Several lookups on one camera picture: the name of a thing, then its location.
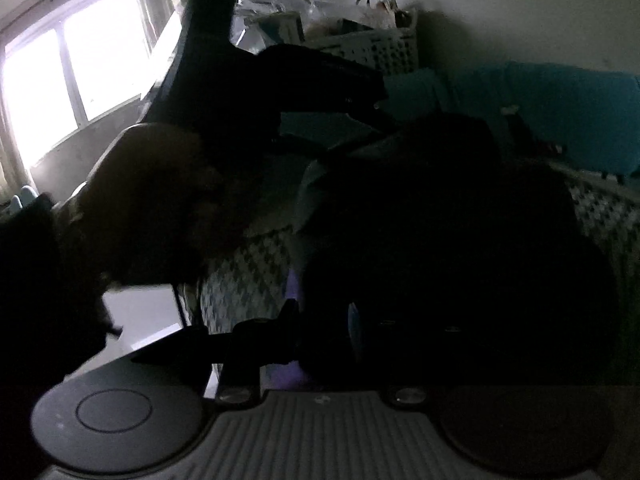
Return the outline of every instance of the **white laundry basket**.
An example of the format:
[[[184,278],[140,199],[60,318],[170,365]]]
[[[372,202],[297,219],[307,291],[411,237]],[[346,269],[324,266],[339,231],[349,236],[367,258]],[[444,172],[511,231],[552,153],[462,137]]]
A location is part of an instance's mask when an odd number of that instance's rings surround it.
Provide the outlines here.
[[[305,41],[303,44],[370,66],[384,75],[406,74],[418,69],[417,19],[417,11],[412,10],[409,27],[350,32]]]

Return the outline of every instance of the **window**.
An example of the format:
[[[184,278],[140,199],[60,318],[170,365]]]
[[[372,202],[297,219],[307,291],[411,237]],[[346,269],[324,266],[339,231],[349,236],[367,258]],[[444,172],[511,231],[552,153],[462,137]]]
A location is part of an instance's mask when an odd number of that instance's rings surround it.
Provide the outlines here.
[[[27,166],[140,92],[148,53],[136,0],[83,1],[5,49],[3,95]]]

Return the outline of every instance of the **gray plastic base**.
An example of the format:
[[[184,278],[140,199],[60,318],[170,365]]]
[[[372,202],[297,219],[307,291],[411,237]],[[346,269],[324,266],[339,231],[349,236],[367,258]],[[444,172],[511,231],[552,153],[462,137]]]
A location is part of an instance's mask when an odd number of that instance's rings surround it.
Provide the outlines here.
[[[74,478],[52,468],[42,480]],[[137,473],[131,478],[495,480],[504,477],[464,460],[438,436],[427,416],[393,410],[376,393],[270,392],[256,408],[220,415],[191,452],[148,474]],[[592,471],[571,477],[598,478]]]

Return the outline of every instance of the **person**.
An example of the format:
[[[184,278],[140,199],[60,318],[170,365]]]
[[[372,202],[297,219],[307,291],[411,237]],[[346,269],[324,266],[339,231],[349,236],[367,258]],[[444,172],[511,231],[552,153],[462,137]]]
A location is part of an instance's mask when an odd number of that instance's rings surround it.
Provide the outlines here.
[[[30,432],[38,398],[105,346],[100,300],[119,275],[142,197],[158,174],[199,197],[182,242],[205,258],[233,248],[250,218],[245,175],[207,165],[200,137],[166,124],[122,132],[73,198],[47,195],[0,224],[0,476],[33,479],[47,465]]]

